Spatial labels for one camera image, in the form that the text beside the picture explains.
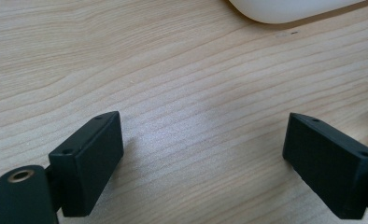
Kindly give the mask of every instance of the white object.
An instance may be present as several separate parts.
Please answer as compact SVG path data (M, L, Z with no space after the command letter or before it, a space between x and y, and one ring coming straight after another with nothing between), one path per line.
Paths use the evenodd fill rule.
M230 0L245 16L265 23L297 21L364 0Z

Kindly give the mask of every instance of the black bracket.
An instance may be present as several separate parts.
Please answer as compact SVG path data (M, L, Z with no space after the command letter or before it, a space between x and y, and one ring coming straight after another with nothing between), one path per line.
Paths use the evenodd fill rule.
M362 219L368 147L319 119L291 113L283 157L339 218Z
M123 156L120 113L88 121L49 154L50 166L22 166L0 177L0 223L55 224L85 217Z

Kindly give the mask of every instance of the wooden table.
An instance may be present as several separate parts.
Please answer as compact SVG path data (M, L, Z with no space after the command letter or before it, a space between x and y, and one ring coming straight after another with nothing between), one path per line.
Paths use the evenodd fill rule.
M368 146L368 1L285 25L226 0L0 1L0 175L113 110L124 158L61 223L368 223L281 157L291 111Z

